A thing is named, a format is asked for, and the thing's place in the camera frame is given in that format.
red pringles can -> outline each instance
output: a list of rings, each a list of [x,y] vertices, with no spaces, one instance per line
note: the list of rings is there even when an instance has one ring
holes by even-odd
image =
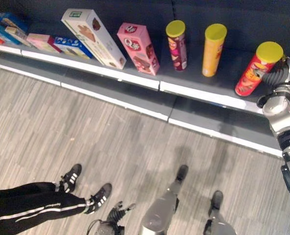
[[[176,71],[182,71],[187,66],[185,46],[185,24],[183,21],[171,21],[166,27],[171,59]]]
[[[261,82],[261,78],[256,76],[255,70],[260,70],[264,73],[269,72],[282,56],[283,49],[279,44],[275,42],[260,44],[237,83],[235,92],[240,96],[250,95]]]

pink box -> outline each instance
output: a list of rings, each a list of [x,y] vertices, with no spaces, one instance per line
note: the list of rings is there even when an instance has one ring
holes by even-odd
[[[33,46],[35,46],[38,50],[55,53],[60,53],[62,51],[53,44],[55,39],[50,35],[30,33],[26,40],[33,44]]]
[[[156,75],[159,62],[145,25],[123,23],[117,33],[124,48],[140,72]]]

pringles can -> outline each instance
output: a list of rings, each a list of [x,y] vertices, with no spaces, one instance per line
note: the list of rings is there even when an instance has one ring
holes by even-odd
[[[283,49],[279,44],[275,42],[264,42],[260,44],[237,83],[235,92],[240,96],[250,95],[261,82],[261,78],[256,76],[255,70],[269,72],[282,56]]]
[[[205,30],[205,47],[202,74],[211,77],[216,74],[222,52],[227,28],[220,23],[215,23]]]
[[[171,59],[176,71],[182,71],[187,66],[185,46],[185,24],[183,21],[171,21],[166,27]]]

sneaker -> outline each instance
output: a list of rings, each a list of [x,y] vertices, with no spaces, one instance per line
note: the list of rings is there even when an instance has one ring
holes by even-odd
[[[73,192],[76,180],[81,174],[81,171],[81,164],[75,164],[67,174],[61,176],[60,189],[62,188],[64,192]]]
[[[109,198],[112,191],[112,185],[110,183],[105,184],[100,190],[87,201],[89,208],[85,212],[86,214],[95,213]]]

wooden floor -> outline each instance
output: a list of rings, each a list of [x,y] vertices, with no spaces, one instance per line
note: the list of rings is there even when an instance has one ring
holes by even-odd
[[[0,70],[0,189],[58,181],[74,163],[83,165],[75,194],[87,198],[111,182],[110,200],[94,215],[48,221],[22,234],[84,235],[123,200],[137,204],[121,221],[126,235],[136,235],[146,209],[187,164],[169,235],[201,235],[216,189],[225,197],[221,213],[239,235],[290,235],[281,160]]]

